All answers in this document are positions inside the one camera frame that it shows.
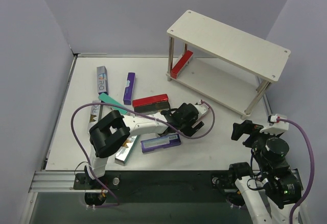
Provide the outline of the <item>red toothpaste box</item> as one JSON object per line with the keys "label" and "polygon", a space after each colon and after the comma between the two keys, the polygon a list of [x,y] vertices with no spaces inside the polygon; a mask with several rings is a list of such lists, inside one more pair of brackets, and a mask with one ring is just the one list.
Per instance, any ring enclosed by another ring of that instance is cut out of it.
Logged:
{"label": "red toothpaste box", "polygon": [[146,106],[146,105],[150,105],[153,103],[165,102],[168,100],[169,100],[169,98],[168,98],[167,94],[160,94],[160,95],[154,95],[154,96],[134,99],[132,101],[132,106],[133,107]]}
{"label": "red toothpaste box", "polygon": [[170,76],[173,79],[177,79],[179,74],[182,72],[182,70],[189,64],[189,62],[193,58],[193,52],[192,51],[186,51],[183,55],[181,55],[174,65],[174,67],[171,69]]}

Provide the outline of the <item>purple toothpaste box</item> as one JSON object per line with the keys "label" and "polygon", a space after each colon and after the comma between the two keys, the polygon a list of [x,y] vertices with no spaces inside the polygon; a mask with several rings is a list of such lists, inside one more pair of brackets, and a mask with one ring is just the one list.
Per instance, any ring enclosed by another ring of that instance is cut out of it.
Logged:
{"label": "purple toothpaste box", "polygon": [[181,145],[179,134],[172,134],[141,141],[142,153],[149,153],[162,148],[170,148]]}
{"label": "purple toothpaste box", "polygon": [[132,96],[133,96],[135,79],[136,79],[136,73],[129,72],[127,75],[127,83],[126,83],[124,96],[123,96],[124,105],[132,104]]}

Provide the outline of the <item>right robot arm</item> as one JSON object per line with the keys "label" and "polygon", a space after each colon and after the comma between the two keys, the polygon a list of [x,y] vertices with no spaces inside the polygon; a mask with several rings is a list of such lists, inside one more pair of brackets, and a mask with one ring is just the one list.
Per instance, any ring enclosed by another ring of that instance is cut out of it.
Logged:
{"label": "right robot arm", "polygon": [[289,124],[278,115],[270,120],[268,126],[251,120],[233,124],[231,139],[248,135],[243,145],[251,149],[259,175],[248,163],[235,163],[226,180],[240,192],[253,223],[298,223],[296,203],[302,197],[302,185],[286,161],[289,145],[281,139]]}

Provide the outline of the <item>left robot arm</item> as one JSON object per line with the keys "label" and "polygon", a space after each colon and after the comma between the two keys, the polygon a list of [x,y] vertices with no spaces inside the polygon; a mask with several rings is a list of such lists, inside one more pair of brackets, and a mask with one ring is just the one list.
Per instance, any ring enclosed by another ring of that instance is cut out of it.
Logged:
{"label": "left robot arm", "polygon": [[165,110],[152,115],[122,115],[113,110],[89,130],[92,150],[87,166],[85,182],[93,189],[104,182],[105,166],[131,136],[156,134],[165,136],[173,132],[193,136],[204,123],[200,119],[208,112],[205,104],[183,103],[177,109]]}

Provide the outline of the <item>white two-tier shelf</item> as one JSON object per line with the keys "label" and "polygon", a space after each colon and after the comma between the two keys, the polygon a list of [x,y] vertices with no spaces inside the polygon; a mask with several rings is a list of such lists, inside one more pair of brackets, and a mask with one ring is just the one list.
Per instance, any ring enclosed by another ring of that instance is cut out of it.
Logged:
{"label": "white two-tier shelf", "polygon": [[[192,10],[186,10],[168,29],[168,81],[183,84],[228,109],[243,119],[251,113],[269,87],[276,83],[291,55],[290,50],[251,35]],[[177,79],[170,76],[173,68],[174,41],[183,42],[182,55],[190,48],[208,54],[218,64],[225,62],[255,77],[258,86],[192,58]]]}

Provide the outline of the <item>purple toothpaste box flat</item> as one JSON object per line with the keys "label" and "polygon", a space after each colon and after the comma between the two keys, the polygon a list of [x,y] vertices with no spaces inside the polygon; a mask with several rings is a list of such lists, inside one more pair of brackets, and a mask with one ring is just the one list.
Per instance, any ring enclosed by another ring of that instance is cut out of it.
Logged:
{"label": "purple toothpaste box flat", "polygon": [[162,148],[170,148],[181,145],[179,134],[172,134],[141,141],[142,153],[149,153]]}

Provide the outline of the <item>silver Rio box bottom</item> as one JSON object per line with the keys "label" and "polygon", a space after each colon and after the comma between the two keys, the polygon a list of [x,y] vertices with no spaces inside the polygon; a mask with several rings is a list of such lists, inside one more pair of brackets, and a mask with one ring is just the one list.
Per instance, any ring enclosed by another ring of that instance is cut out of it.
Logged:
{"label": "silver Rio box bottom", "polygon": [[125,166],[138,140],[139,136],[128,137],[120,149],[117,151],[114,162],[118,165]]}

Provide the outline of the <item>silver rio box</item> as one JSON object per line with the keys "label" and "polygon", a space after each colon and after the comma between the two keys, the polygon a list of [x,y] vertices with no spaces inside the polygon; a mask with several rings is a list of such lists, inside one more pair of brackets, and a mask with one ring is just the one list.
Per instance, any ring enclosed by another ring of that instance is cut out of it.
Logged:
{"label": "silver rio box", "polygon": [[95,105],[91,106],[91,111],[90,111],[90,118],[89,118],[89,123],[88,123],[88,127],[87,127],[87,133],[88,135],[90,135],[89,130],[96,124],[99,122],[99,120],[101,120],[102,118],[102,111],[103,111],[103,106],[99,105],[99,103],[101,103],[101,100],[97,100],[97,101],[92,101],[93,103],[96,103]]}
{"label": "silver rio box", "polygon": [[105,66],[97,67],[97,91],[98,94],[104,93],[108,95],[108,75]]}
{"label": "silver rio box", "polygon": [[120,149],[117,151],[114,162],[118,165],[125,166],[138,140],[139,136],[128,137]]}

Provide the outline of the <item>teal toothpaste box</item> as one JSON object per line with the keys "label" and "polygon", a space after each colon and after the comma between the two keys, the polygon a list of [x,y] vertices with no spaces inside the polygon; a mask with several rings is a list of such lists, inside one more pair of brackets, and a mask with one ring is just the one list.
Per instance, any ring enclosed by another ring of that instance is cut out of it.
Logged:
{"label": "teal toothpaste box", "polygon": [[130,112],[126,111],[123,108],[123,105],[120,104],[119,102],[117,102],[116,100],[114,100],[113,98],[111,98],[109,95],[105,94],[105,93],[101,93],[98,96],[99,100],[102,101],[103,103],[108,103],[108,104],[113,104],[113,105],[117,105],[118,107],[112,107],[110,106],[110,108],[112,110],[118,110],[120,112],[120,114],[122,115],[129,115]]}

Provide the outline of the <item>silver Rio box left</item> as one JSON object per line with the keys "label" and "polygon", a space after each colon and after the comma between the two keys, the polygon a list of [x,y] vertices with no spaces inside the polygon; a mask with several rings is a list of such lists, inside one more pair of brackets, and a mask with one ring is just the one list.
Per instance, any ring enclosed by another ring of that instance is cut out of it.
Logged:
{"label": "silver Rio box left", "polygon": [[95,105],[91,106],[91,111],[90,111],[90,118],[89,118],[89,123],[88,123],[88,127],[87,127],[87,133],[88,135],[90,135],[89,130],[96,124],[99,122],[99,120],[101,120],[102,118],[102,111],[103,111],[103,106],[99,105],[99,103],[101,103],[101,100],[97,100],[97,101],[92,101],[93,103],[96,103]]}

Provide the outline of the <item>silver Rio box top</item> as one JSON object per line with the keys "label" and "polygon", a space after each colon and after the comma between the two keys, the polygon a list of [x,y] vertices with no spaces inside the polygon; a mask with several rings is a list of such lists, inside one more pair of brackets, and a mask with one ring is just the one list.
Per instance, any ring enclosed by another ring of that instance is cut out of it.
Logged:
{"label": "silver Rio box top", "polygon": [[97,67],[97,91],[98,94],[104,93],[108,95],[108,75],[105,66]]}

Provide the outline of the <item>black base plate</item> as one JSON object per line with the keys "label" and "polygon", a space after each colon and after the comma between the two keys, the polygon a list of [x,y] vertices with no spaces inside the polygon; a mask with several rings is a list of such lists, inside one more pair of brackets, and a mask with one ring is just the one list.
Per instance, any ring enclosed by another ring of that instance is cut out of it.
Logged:
{"label": "black base plate", "polygon": [[88,205],[223,203],[245,206],[227,170],[107,171],[99,181],[75,176],[73,190],[84,190]]}

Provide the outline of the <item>aluminium frame rail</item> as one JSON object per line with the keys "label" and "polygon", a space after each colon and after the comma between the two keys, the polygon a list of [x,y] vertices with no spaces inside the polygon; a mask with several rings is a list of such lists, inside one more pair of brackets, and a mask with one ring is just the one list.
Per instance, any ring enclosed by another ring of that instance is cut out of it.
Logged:
{"label": "aluminium frame rail", "polygon": [[99,213],[86,207],[82,191],[73,190],[74,168],[85,157],[71,133],[70,119],[80,105],[97,99],[96,67],[117,58],[79,55],[73,61],[45,166],[34,173],[20,223],[94,223]]}

